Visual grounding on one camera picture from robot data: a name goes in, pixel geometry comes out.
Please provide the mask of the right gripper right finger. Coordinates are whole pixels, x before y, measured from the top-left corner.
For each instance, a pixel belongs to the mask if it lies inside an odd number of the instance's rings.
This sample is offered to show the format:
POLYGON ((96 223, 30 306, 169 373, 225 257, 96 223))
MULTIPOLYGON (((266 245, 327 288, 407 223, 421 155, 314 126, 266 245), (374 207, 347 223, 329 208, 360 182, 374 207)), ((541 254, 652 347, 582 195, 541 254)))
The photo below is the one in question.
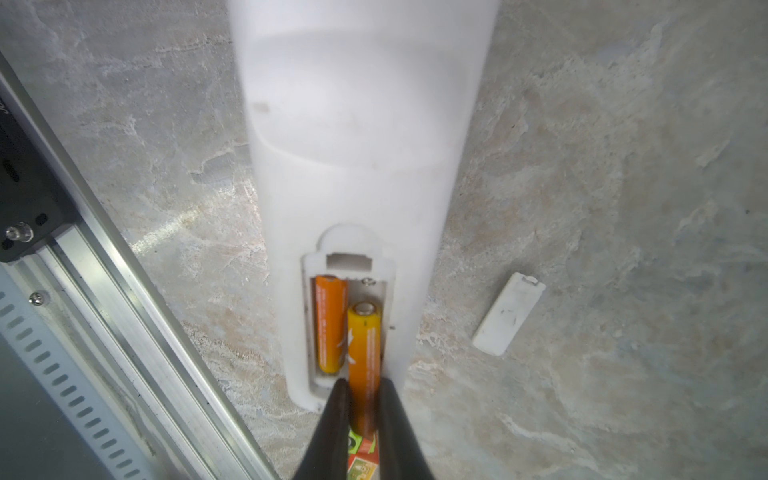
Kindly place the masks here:
POLYGON ((380 478, 434 480, 394 383, 380 381, 377 401, 380 478))

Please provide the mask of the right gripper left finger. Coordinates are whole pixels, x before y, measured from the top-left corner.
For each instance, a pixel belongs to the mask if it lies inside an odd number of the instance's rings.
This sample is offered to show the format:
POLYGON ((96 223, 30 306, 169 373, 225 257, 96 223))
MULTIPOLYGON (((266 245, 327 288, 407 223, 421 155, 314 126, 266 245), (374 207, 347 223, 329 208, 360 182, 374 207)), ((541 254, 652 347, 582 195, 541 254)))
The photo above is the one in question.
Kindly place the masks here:
POLYGON ((350 405, 348 382, 339 379, 332 388, 293 480, 347 478, 350 405))

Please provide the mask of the yellow orange battery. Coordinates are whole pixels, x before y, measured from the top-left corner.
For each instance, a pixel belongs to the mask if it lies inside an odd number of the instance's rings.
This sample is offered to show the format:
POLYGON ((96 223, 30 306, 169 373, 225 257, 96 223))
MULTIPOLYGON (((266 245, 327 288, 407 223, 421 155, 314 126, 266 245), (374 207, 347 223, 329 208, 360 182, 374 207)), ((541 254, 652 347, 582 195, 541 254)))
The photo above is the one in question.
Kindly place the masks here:
POLYGON ((376 406, 381 376, 381 312, 371 301, 348 310, 348 384, 352 430, 372 439, 377 430, 376 406))

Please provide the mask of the white battery cover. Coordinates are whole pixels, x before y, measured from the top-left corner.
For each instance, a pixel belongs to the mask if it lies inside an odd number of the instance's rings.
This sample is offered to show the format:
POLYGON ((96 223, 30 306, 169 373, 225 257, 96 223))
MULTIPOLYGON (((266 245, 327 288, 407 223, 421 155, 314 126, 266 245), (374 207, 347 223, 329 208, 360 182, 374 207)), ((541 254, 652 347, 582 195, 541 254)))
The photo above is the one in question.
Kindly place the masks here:
POLYGON ((488 355, 503 355, 545 290, 535 277, 515 272, 475 331, 472 345, 488 355))

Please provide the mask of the white remote control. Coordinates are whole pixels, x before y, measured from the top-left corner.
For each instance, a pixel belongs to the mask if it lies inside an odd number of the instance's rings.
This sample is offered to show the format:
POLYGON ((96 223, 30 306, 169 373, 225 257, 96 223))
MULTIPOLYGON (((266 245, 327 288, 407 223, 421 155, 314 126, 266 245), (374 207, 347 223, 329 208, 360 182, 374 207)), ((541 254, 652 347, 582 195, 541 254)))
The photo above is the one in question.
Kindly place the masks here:
POLYGON ((407 375, 496 24, 496 1, 232 1, 230 31, 287 390, 324 407, 312 283, 382 311, 407 375))

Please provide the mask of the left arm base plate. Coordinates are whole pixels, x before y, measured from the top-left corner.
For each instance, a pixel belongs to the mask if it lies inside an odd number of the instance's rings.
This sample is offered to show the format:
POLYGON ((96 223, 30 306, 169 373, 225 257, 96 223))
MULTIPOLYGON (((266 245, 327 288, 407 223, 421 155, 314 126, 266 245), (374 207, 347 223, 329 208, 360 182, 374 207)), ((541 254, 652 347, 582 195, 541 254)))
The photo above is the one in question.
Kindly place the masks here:
POLYGON ((1 261, 33 253, 80 215, 37 146, 1 104, 1 261))

